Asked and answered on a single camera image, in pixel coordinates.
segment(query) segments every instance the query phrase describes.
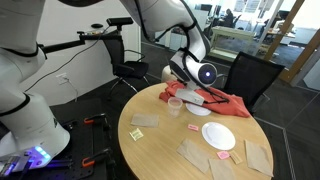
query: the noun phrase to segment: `black chair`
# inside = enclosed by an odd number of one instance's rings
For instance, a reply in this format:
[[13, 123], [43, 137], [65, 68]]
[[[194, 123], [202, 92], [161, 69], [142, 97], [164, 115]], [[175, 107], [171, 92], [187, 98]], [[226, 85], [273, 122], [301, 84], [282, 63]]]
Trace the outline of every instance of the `black chair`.
[[228, 75], [220, 74], [218, 77], [227, 77], [222, 91], [242, 97], [246, 108], [253, 115], [259, 106], [270, 100], [264, 91], [283, 69], [282, 65], [239, 52]]
[[[139, 52], [132, 50], [125, 50], [123, 45], [122, 36], [120, 34], [110, 35], [106, 40], [103, 40], [104, 44], [107, 47], [111, 58], [113, 75], [117, 76], [118, 81], [113, 84], [108, 99], [111, 98], [112, 91], [121, 82], [127, 84], [131, 89], [133, 89], [136, 93], [138, 92], [135, 87], [129, 84], [125, 79], [135, 78], [135, 79], [144, 79], [148, 85], [149, 82], [145, 75], [149, 69], [149, 64], [142, 62], [145, 56]], [[125, 52], [133, 52], [141, 55], [136, 61], [125, 61]]]
[[240, 19], [240, 17], [241, 17], [241, 14], [238, 17], [236, 17], [236, 19], [233, 21], [232, 28], [236, 27], [236, 24], [237, 24], [238, 20]]

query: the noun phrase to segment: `black bar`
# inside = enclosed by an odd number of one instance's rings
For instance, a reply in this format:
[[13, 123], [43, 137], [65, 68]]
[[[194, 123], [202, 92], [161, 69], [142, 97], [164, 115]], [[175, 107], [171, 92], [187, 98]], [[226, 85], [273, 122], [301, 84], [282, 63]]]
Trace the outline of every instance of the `black bar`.
[[48, 54], [48, 53], [61, 51], [61, 50], [64, 50], [64, 49], [73, 48], [73, 47], [84, 45], [84, 44], [85, 44], [84, 40], [80, 39], [80, 40], [77, 40], [77, 41], [71, 41], [71, 42], [67, 42], [67, 43], [61, 43], [61, 44], [55, 44], [55, 45], [51, 45], [51, 46], [45, 46], [45, 47], [43, 47], [41, 49], [45, 54]]
[[97, 35], [80, 35], [80, 40], [110, 40], [114, 39], [117, 35], [109, 35], [109, 34], [97, 34]]

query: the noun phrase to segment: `clear plastic cup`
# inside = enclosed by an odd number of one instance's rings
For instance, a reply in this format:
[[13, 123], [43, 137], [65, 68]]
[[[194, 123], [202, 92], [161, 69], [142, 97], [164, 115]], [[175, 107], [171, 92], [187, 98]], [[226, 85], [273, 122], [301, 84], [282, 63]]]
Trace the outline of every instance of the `clear plastic cup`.
[[170, 97], [168, 100], [168, 112], [173, 118], [178, 117], [182, 107], [182, 100], [176, 97]]

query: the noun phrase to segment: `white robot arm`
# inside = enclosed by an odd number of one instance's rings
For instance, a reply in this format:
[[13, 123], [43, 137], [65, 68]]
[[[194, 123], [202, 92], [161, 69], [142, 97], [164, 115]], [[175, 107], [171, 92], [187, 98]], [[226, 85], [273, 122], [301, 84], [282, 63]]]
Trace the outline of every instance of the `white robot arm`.
[[210, 50], [209, 40], [203, 35], [196, 18], [183, 0], [120, 0], [130, 15], [146, 31], [163, 31], [180, 27], [187, 38], [185, 47], [171, 58], [169, 65], [177, 78], [186, 83], [187, 89], [178, 90], [175, 96], [202, 105], [203, 97], [193, 90], [206, 87], [216, 80], [217, 70], [209, 63], [200, 63]]
[[[59, 1], [84, 7], [100, 0]], [[184, 1], [120, 1], [143, 31], [162, 31], [174, 26], [185, 31], [188, 43], [172, 57], [170, 67], [187, 83], [189, 92], [199, 87], [205, 89], [215, 81], [214, 66], [200, 63], [209, 51], [209, 41]], [[44, 98], [24, 93], [18, 87], [45, 61], [36, 43], [44, 3], [45, 0], [2, 0], [0, 3], [0, 122], [10, 130], [0, 141], [0, 176], [21, 171], [30, 158], [33, 160], [30, 169], [46, 166], [70, 140], [69, 133], [56, 121]], [[197, 98], [201, 97], [187, 100], [202, 104]]]

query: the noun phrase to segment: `wooden table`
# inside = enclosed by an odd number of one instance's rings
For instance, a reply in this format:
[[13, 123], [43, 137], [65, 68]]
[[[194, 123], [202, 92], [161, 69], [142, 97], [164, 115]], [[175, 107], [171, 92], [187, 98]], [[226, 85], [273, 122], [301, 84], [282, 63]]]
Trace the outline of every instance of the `wooden table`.
[[[211, 113], [209, 116], [196, 116], [182, 106], [178, 118], [172, 119], [167, 114], [167, 104], [159, 99], [160, 92], [164, 91], [165, 83], [148, 87], [134, 97], [124, 107], [118, 126], [119, 143], [123, 156], [129, 167], [139, 179], [213, 179], [210, 169], [203, 174], [188, 160], [176, 152], [184, 139], [190, 139], [199, 148], [218, 159], [218, 149], [210, 146], [202, 137], [201, 128], [207, 122], [218, 122], [228, 127], [236, 138], [233, 148], [243, 162], [236, 165], [231, 158], [227, 161], [232, 165], [237, 179], [270, 179], [270, 177], [247, 167], [244, 140], [257, 143], [267, 148], [269, 162], [273, 167], [273, 157], [269, 142], [252, 118], [240, 118]], [[158, 114], [157, 128], [138, 127], [144, 136], [134, 141], [129, 132], [137, 126], [130, 125], [135, 113]], [[195, 132], [187, 128], [188, 124], [199, 126]]]
[[270, 28], [270, 29], [268, 30], [266, 37], [267, 37], [268, 35], [271, 35], [271, 36], [272, 36], [271, 39], [274, 39], [274, 36], [276, 36], [276, 35], [284, 36], [284, 37], [287, 37], [287, 38], [295, 38], [295, 37], [296, 37], [296, 36], [295, 36], [293, 33], [291, 33], [291, 32], [285, 33], [285, 34], [283, 34], [283, 33], [281, 34], [279, 31], [273, 31], [272, 28]]

